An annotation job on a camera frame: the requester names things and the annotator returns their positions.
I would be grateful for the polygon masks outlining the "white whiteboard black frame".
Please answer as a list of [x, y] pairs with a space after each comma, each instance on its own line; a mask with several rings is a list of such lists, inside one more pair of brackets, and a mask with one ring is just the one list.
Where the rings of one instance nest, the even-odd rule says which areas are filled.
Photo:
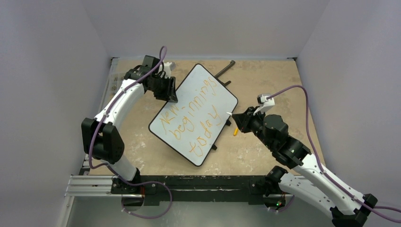
[[238, 104], [237, 97], [196, 64], [149, 124], [149, 131], [195, 166], [201, 166]]

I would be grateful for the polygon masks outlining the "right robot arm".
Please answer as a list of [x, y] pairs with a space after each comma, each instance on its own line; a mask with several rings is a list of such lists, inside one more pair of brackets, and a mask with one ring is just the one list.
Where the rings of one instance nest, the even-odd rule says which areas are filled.
[[340, 180], [301, 141], [290, 136], [288, 125], [276, 114], [254, 114], [249, 107], [232, 115], [242, 133], [253, 133], [281, 165], [265, 177], [266, 194], [288, 192], [320, 209], [336, 227], [362, 227], [377, 204]]

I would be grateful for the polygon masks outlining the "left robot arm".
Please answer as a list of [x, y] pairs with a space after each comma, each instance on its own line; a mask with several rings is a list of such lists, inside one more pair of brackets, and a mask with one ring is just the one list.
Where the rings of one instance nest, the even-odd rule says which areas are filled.
[[164, 63], [161, 58], [145, 56], [142, 64], [128, 70], [110, 102], [93, 118], [81, 123], [84, 152], [88, 154], [89, 167], [109, 168], [117, 177], [116, 186], [128, 193], [136, 193], [144, 183], [140, 171], [124, 155], [125, 144], [119, 129], [129, 111], [151, 91], [161, 101], [178, 101], [175, 77], [171, 75], [173, 62]]

